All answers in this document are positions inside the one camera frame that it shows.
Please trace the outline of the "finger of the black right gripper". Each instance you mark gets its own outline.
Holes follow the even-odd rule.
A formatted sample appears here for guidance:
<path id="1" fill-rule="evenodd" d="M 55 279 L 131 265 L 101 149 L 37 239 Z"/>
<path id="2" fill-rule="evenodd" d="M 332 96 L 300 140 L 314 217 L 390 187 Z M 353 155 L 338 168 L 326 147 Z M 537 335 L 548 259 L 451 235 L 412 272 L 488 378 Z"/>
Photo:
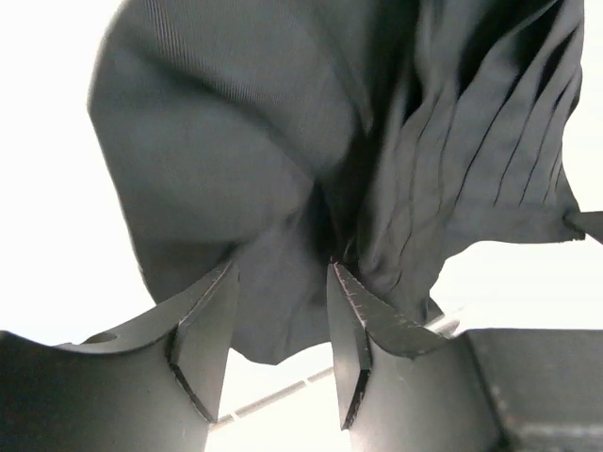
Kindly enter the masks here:
<path id="1" fill-rule="evenodd" d="M 570 212 L 564 216 L 564 221 L 574 230 L 589 235 L 592 239 L 603 244 L 603 212 Z"/>

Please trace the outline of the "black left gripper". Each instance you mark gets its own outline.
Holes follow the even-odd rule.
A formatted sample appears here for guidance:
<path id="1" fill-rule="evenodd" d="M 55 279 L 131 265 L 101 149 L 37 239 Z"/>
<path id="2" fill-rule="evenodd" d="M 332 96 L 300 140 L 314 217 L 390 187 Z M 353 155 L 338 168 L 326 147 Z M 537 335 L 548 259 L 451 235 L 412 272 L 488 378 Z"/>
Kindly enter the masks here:
<path id="1" fill-rule="evenodd" d="M 355 451 L 602 449 L 602 332 L 430 331 L 330 265 L 340 424 Z"/>

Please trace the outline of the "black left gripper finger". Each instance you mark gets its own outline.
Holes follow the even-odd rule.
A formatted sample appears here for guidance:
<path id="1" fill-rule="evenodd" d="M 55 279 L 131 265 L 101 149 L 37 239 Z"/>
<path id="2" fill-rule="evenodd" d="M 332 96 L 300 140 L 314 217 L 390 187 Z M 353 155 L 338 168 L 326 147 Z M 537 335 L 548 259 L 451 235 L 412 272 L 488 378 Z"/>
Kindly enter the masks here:
<path id="1" fill-rule="evenodd" d="M 217 421 L 239 274 L 184 292 L 80 345 L 1 335 L 1 447 L 9 452 L 201 451 Z"/>

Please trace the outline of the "black pleated skirt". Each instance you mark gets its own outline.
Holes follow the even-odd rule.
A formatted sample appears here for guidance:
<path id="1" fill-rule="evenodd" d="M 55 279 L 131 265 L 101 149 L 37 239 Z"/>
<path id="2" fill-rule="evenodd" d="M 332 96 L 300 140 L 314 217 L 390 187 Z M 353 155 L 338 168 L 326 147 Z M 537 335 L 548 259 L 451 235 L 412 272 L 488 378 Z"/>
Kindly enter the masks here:
<path id="1" fill-rule="evenodd" d="M 277 364 L 331 262 L 424 323 L 467 247 L 580 239 L 583 39 L 580 1 L 125 2 L 89 112 L 153 300 L 237 255 L 233 347 Z"/>

